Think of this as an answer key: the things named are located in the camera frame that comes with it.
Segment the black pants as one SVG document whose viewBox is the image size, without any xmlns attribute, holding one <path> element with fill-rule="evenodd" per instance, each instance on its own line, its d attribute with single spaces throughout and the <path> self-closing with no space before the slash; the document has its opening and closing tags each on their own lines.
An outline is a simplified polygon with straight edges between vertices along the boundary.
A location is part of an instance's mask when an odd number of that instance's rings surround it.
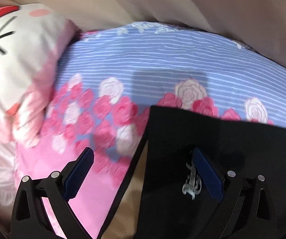
<svg viewBox="0 0 286 239">
<path fill-rule="evenodd" d="M 193 196 L 193 151 L 220 172 L 262 176 L 286 238 L 286 129 L 153 106 L 99 238 L 198 238 L 217 202 Z"/>
</svg>

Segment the white pink cartoon pillow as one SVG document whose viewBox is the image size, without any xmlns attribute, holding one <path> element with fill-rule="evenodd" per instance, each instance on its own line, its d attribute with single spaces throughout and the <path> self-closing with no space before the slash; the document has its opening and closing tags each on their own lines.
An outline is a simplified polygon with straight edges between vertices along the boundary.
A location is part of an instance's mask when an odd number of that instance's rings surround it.
<svg viewBox="0 0 286 239">
<path fill-rule="evenodd" d="M 0 7 L 0 143 L 39 143 L 57 64 L 76 31 L 42 4 Z"/>
</svg>

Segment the pink blue floral bedsheet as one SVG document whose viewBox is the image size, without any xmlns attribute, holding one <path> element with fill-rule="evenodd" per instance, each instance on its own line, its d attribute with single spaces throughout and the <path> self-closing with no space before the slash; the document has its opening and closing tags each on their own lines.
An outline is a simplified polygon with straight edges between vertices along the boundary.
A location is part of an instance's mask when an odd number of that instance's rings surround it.
<svg viewBox="0 0 286 239">
<path fill-rule="evenodd" d="M 152 105 L 286 128 L 286 68 L 242 42 L 178 26 L 85 33 L 59 60 L 39 144 L 17 148 L 17 176 L 42 178 L 91 147 L 94 166 L 71 207 L 97 237 Z"/>
</svg>

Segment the beige curtain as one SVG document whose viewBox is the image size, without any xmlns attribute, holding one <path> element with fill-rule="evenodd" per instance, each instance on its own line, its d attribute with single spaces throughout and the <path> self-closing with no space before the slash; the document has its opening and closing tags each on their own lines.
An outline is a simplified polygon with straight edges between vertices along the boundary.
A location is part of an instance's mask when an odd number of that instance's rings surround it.
<svg viewBox="0 0 286 239">
<path fill-rule="evenodd" d="M 286 67 L 286 0 L 0 0 L 42 3 L 82 30 L 135 21 L 187 25 L 242 41 Z"/>
</svg>

